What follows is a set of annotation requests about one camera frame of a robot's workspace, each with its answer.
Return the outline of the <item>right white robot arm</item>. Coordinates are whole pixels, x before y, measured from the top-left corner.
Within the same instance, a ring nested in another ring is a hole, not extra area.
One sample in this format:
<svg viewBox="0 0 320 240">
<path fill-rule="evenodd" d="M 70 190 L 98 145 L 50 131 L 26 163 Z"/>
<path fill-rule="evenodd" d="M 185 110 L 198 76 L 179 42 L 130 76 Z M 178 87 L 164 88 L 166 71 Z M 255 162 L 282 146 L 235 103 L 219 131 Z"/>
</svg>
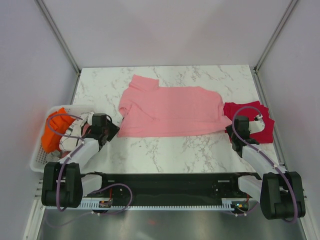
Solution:
<svg viewBox="0 0 320 240">
<path fill-rule="evenodd" d="M 259 148 L 259 143 L 250 137 L 251 121 L 238 115 L 226 127 L 232 149 L 256 171 L 258 177 L 241 176 L 229 184 L 235 197 L 248 194 L 260 204 L 268 220 L 282 219 L 294 223 L 306 215 L 302 178 L 296 171 L 287 171 L 277 165 Z"/>
</svg>

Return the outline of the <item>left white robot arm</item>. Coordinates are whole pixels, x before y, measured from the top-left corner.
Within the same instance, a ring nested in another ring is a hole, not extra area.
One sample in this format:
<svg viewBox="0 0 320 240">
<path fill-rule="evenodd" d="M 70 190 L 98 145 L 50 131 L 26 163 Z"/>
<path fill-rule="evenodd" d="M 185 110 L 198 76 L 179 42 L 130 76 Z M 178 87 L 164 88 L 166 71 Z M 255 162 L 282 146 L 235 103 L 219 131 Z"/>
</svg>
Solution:
<svg viewBox="0 0 320 240">
<path fill-rule="evenodd" d="M 79 141 L 79 145 L 60 161 L 48 162 L 44 167 L 41 203 L 46 207 L 56 207 L 60 212 L 67 208 L 77 208 L 82 198 L 92 191 L 99 197 L 104 197 L 109 193 L 110 185 L 108 182 L 97 175 L 82 176 L 81 169 L 120 130 L 109 115 L 94 113 L 84 136 L 67 135 L 50 126 L 50 122 L 54 118 L 62 116 L 77 120 L 82 119 L 72 114 L 57 113 L 46 120 L 48 128 L 56 135 Z"/>
</svg>

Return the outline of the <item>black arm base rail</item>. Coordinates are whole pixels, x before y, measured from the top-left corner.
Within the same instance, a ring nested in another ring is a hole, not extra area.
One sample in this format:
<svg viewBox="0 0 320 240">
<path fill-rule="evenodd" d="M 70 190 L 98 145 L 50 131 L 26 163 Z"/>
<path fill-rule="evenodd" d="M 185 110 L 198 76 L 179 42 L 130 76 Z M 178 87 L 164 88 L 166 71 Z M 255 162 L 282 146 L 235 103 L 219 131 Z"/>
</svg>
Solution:
<svg viewBox="0 0 320 240">
<path fill-rule="evenodd" d="M 106 174 L 102 186 L 88 194 L 107 198 L 116 205 L 217 205 L 222 199 L 246 199 L 235 173 L 133 173 Z"/>
</svg>

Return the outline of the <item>light pink t-shirt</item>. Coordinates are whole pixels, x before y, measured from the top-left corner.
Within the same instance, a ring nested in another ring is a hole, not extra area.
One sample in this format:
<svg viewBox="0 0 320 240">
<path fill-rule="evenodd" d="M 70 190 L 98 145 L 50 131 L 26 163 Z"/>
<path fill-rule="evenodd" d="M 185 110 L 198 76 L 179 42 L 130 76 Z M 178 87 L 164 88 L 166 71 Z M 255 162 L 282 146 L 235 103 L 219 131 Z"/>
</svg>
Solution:
<svg viewBox="0 0 320 240">
<path fill-rule="evenodd" d="M 123 92 L 118 132 L 125 138 L 190 137 L 225 130 L 221 95 L 200 86 L 161 87 L 159 80 L 134 75 Z"/>
</svg>

